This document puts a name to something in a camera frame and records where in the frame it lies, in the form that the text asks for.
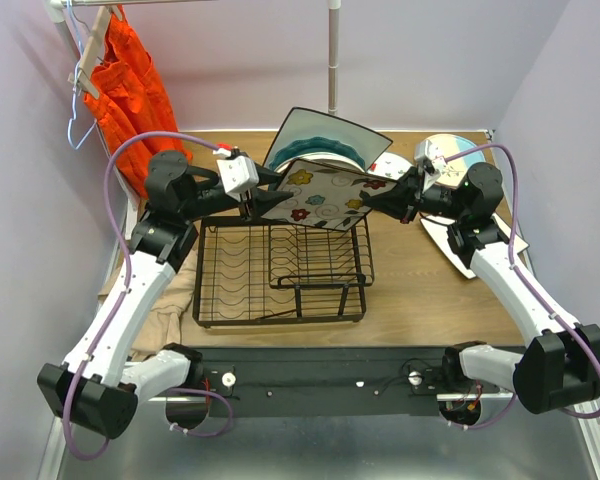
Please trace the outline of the watermelon round plate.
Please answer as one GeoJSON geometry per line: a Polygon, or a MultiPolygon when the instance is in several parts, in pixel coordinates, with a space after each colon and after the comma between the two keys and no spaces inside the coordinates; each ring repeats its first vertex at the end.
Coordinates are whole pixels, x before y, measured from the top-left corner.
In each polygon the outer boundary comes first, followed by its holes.
{"type": "Polygon", "coordinates": [[[398,180],[412,166],[412,162],[408,159],[395,153],[384,152],[373,162],[367,172],[390,180],[398,180]]]}

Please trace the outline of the grey square plate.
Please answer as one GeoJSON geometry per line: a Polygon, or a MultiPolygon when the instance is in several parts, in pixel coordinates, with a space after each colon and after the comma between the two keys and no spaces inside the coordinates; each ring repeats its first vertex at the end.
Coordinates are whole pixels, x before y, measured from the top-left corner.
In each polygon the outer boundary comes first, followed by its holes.
{"type": "Polygon", "coordinates": [[[477,250],[488,244],[503,243],[508,251],[511,227],[498,214],[478,226],[460,225],[458,221],[434,215],[422,216],[420,222],[443,255],[467,279],[476,277],[470,263],[477,250]]]}

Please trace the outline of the blue and cream round plate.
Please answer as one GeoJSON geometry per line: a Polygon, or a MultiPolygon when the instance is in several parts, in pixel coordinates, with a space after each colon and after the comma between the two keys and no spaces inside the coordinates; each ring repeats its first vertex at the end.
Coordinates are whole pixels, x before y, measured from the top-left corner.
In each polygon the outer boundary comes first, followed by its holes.
{"type": "MultiPolygon", "coordinates": [[[[426,140],[429,141],[445,159],[470,150],[476,146],[474,142],[465,137],[448,133],[435,134],[427,137],[426,140]]],[[[477,163],[484,163],[485,161],[486,159],[482,151],[477,151],[470,155],[448,161],[446,169],[437,179],[436,184],[449,188],[457,188],[471,166],[477,163]]]]}

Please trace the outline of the flower square plate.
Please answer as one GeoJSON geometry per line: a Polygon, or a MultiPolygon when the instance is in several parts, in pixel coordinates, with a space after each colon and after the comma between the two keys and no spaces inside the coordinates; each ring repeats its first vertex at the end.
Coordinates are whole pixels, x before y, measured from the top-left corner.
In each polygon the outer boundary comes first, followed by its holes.
{"type": "Polygon", "coordinates": [[[263,214],[266,220],[347,231],[371,209],[365,200],[390,191],[396,182],[328,163],[294,159],[283,171],[278,192],[291,197],[263,214]]]}

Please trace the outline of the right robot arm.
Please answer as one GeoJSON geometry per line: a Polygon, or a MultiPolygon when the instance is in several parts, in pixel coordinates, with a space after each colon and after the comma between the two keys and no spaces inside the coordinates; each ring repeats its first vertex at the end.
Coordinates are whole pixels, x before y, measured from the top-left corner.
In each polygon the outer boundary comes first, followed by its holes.
{"type": "MultiPolygon", "coordinates": [[[[525,350],[521,354],[484,342],[446,349],[440,379],[460,392],[475,380],[515,394],[533,414],[572,411],[600,399],[600,327],[569,315],[520,262],[493,219],[504,192],[502,174],[489,163],[472,165],[457,188],[424,186],[425,172],[412,167],[388,191],[363,194],[364,206],[403,223],[419,213],[450,219],[447,242],[465,267],[494,293],[514,320],[525,350]]],[[[592,414],[600,416],[600,407],[592,414]]]]}

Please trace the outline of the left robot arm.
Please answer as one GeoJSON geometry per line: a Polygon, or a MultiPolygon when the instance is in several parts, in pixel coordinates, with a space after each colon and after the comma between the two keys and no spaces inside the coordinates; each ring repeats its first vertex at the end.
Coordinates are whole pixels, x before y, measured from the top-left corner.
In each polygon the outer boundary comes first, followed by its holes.
{"type": "Polygon", "coordinates": [[[198,238],[196,221],[232,209],[245,221],[259,220],[291,196],[274,188],[281,174],[238,149],[222,151],[217,165],[217,171],[192,166],[175,150],[150,160],[148,203],[123,247],[123,269],[82,339],[60,365],[44,364],[37,377],[67,441],[75,426],[106,441],[118,438],[138,406],[164,392],[208,395],[202,355],[191,347],[169,343],[133,367],[126,362],[198,238]]]}

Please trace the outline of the teal rimmed plate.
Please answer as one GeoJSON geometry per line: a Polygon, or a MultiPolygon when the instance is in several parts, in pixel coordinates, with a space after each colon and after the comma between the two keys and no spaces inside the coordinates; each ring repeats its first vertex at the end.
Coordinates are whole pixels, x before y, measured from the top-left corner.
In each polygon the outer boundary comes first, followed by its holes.
{"type": "Polygon", "coordinates": [[[337,140],[314,136],[307,139],[299,139],[278,150],[272,157],[265,161],[269,169],[279,167],[284,161],[303,156],[310,153],[329,153],[346,157],[353,161],[362,170],[365,170],[365,162],[358,152],[351,146],[337,140]]]}

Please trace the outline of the large white square plate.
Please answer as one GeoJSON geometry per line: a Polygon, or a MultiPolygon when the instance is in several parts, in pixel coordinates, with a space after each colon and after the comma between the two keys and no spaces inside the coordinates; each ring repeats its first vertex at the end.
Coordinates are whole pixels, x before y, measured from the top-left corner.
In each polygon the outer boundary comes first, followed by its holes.
{"type": "Polygon", "coordinates": [[[291,142],[314,136],[337,140],[353,147],[363,158],[365,171],[393,143],[386,135],[355,122],[309,108],[293,107],[270,145],[263,165],[291,142]]]}

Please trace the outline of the orange shorts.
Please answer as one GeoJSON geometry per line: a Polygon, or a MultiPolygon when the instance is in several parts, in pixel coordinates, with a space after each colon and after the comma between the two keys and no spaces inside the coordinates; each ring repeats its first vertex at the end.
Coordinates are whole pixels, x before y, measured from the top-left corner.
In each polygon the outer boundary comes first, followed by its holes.
{"type": "MultiPolygon", "coordinates": [[[[84,95],[84,104],[115,152],[125,141],[149,131],[178,130],[165,86],[151,56],[126,18],[113,15],[104,39],[104,61],[91,75],[98,95],[84,95]]],[[[142,198],[151,158],[167,150],[191,154],[180,139],[151,137],[128,147],[116,166],[131,188],[142,198]]]]}

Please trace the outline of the beige cloth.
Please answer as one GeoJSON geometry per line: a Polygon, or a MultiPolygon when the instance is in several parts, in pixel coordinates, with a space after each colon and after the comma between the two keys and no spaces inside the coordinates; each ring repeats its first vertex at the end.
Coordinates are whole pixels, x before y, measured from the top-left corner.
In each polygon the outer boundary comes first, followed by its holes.
{"type": "Polygon", "coordinates": [[[181,320],[193,298],[196,267],[197,252],[192,250],[152,305],[128,351],[130,361],[143,361],[165,345],[182,343],[181,320]]]}

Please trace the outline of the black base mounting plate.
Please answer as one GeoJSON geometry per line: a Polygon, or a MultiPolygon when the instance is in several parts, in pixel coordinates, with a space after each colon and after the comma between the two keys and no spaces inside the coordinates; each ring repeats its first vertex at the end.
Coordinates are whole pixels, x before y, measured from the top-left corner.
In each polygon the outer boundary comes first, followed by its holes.
{"type": "Polygon", "coordinates": [[[496,416],[510,393],[442,373],[441,347],[200,347],[211,389],[237,418],[496,416]]]}

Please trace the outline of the wooden clip hanger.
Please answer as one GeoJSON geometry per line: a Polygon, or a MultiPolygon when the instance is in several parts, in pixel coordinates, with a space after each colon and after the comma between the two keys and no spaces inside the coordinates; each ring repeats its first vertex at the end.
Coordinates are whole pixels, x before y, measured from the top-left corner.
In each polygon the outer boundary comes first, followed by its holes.
{"type": "Polygon", "coordinates": [[[116,3],[109,2],[99,6],[84,50],[77,62],[77,67],[69,76],[69,81],[76,89],[89,93],[93,98],[99,97],[99,90],[92,83],[92,74],[98,64],[98,56],[104,48],[105,37],[112,16],[115,16],[118,20],[123,19],[122,12],[116,3]]]}

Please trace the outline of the white clothes rack frame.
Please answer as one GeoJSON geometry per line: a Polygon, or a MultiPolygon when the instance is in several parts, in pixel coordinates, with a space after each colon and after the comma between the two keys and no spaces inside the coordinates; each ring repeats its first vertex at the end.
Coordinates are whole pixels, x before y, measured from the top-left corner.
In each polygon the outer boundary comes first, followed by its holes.
{"type": "MultiPolygon", "coordinates": [[[[68,26],[70,22],[65,7],[66,1],[44,1],[44,6],[51,21],[58,27],[63,26],[65,29],[64,35],[71,37],[71,30],[68,26]]],[[[149,5],[149,4],[170,4],[170,1],[73,1],[73,8],[78,7],[97,7],[104,3],[116,3],[119,10],[120,6],[126,5],[149,5]]],[[[338,115],[338,68],[339,68],[339,30],[340,30],[340,10],[341,1],[327,1],[328,8],[328,103],[327,113],[332,116],[338,115]]],[[[73,39],[69,42],[74,42],[77,48],[77,43],[73,39]]]]}

